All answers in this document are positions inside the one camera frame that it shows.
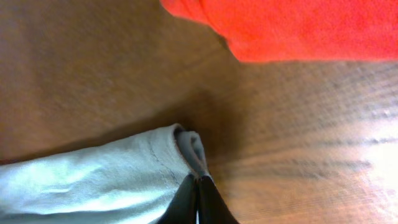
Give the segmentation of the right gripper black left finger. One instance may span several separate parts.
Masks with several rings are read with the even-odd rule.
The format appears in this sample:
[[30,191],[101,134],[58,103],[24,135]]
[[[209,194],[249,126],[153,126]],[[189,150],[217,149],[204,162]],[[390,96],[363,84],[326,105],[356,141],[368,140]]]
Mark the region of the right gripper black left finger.
[[165,213],[157,224],[196,224],[197,185],[194,175],[187,175],[180,184]]

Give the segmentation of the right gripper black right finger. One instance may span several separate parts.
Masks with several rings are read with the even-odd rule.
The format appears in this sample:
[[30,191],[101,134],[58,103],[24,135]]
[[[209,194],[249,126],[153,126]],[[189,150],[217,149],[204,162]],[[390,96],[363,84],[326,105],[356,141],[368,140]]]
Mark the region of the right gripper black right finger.
[[199,224],[239,224],[207,175],[198,180],[198,216]]

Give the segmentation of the light blue grey t-shirt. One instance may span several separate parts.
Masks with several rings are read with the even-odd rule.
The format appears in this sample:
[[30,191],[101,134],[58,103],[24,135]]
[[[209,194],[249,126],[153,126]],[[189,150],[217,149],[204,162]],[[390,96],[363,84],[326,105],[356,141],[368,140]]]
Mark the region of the light blue grey t-shirt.
[[187,175],[208,172],[180,125],[1,167],[2,223],[154,223]]

